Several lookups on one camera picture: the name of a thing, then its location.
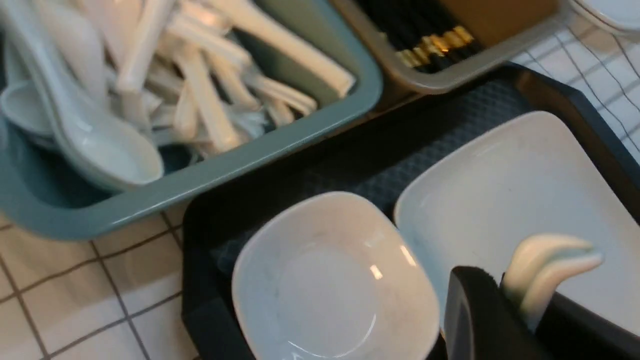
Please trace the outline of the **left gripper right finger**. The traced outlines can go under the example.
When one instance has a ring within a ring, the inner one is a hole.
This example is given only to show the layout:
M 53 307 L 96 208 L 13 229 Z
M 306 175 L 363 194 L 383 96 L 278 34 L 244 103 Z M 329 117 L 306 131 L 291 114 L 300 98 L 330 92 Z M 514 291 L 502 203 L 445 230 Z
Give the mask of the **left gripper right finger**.
M 640 340 L 556 292 L 535 337 L 555 360 L 638 360 Z

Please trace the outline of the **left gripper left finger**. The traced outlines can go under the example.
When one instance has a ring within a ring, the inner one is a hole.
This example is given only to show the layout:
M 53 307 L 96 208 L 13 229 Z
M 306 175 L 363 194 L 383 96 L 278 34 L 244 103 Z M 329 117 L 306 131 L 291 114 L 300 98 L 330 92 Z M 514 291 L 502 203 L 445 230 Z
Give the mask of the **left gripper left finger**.
M 539 360 L 541 348 L 494 278 L 456 266 L 446 296 L 444 339 L 450 360 Z

